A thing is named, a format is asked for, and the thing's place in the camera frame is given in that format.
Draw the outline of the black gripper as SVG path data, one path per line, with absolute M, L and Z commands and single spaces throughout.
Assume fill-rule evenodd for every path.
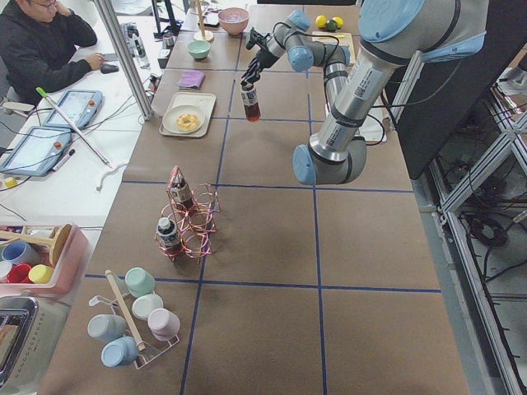
M 273 66 L 273 54 L 268 47 L 270 39 L 270 34 L 262 35 L 255 28 L 250 30 L 249 35 L 246 37 L 245 47 L 250 50 L 255 45 L 258 45 L 259 50 L 240 79 L 242 87 L 253 86 L 260 79 L 261 72 Z

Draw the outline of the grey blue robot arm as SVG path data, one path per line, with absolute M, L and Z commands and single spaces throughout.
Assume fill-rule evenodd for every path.
M 310 19 L 301 11 L 273 32 L 250 32 L 247 46 L 260 47 L 240 84 L 249 91 L 260 73 L 286 55 L 291 67 L 324 71 L 329 113 L 320 131 L 293 153 L 296 178 L 304 185 L 347 184 L 366 163 L 359 128 L 394 71 L 419 53 L 425 63 L 447 62 L 477 53 L 486 34 L 486 1 L 368 1 L 359 14 L 360 48 L 351 71 L 351 52 L 340 44 L 308 38 Z

